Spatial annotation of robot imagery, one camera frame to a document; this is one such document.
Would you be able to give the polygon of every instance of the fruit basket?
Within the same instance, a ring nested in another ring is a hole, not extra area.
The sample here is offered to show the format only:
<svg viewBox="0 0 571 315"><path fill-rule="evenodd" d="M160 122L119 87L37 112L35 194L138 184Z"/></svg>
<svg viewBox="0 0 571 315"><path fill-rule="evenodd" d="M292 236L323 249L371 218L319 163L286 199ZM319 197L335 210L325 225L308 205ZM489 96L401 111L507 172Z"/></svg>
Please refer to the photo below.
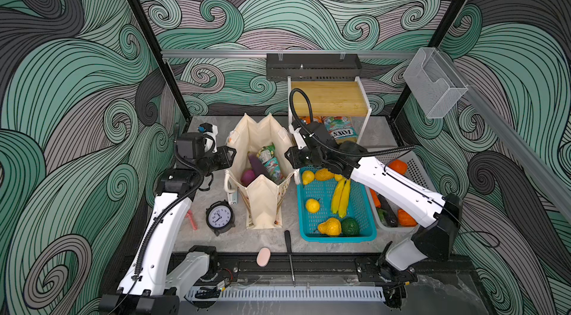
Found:
<svg viewBox="0 0 571 315"><path fill-rule="evenodd" d="M300 174L305 170L317 172L315 167L304 167L300 169ZM321 243L359 243L372 241L377 237L377 229L373 218L373 212L369 206L365 186L355 181L351 181L351 193L349 194L349 206L347 207L347 217L354 218L360 227L358 236L330 237L318 232L318 225L331 217L339 219L339 215L331 212L331 199L337 186L334 178L327 181L315 180L303 186L297 186L297 209L299 212L299 228L302 238L308 242ZM319 200L320 209L317 213L309 213L305 209L305 202L309 198Z"/></svg>

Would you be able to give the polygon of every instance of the red wire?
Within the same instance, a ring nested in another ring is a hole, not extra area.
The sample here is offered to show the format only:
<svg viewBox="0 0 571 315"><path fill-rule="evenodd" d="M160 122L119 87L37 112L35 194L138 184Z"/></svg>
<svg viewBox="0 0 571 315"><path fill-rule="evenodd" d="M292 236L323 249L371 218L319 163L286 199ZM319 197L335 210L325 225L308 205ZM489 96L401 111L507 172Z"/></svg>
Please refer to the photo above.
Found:
<svg viewBox="0 0 571 315"><path fill-rule="evenodd" d="M234 279L234 276L232 276L232 272L228 268L225 268L225 270L227 270L228 273L230 273L230 281L232 281L232 279Z"/></svg>

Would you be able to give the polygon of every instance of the green fruit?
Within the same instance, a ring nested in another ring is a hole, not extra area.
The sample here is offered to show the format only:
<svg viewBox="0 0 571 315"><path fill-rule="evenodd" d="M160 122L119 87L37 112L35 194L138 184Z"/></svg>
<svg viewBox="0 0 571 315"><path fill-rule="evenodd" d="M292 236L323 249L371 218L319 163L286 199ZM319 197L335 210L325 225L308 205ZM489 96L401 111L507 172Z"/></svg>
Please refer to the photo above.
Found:
<svg viewBox="0 0 571 315"><path fill-rule="evenodd" d="M341 232L346 237L353 237L359 235L359 224L355 219L347 217L341 221Z"/></svg>

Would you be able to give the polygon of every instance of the snack bag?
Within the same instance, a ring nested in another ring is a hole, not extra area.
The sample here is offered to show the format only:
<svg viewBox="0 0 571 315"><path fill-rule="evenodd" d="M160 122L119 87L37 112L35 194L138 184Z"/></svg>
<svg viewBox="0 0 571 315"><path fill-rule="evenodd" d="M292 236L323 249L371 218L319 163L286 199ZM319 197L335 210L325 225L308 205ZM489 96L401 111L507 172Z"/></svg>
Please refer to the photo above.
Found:
<svg viewBox="0 0 571 315"><path fill-rule="evenodd" d="M323 117L323 124L337 144L345 140L357 142L357 132L350 117Z"/></svg>
<svg viewBox="0 0 571 315"><path fill-rule="evenodd" d="M274 144L261 148L258 152L258 160L268 170L270 180L279 185L284 180L284 177L280 165L277 163L277 158L274 156L275 151L276 147Z"/></svg>

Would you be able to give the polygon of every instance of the aluminum rail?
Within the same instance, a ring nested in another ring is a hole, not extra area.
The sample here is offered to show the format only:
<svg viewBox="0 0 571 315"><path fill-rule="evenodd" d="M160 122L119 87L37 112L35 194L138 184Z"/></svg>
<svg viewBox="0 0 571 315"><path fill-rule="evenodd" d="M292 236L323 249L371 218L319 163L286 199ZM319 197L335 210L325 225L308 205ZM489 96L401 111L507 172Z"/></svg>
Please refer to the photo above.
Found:
<svg viewBox="0 0 571 315"><path fill-rule="evenodd" d="M361 59L412 60L416 51L372 50L237 50L237 49L168 49L164 59L265 59L267 54L358 54Z"/></svg>

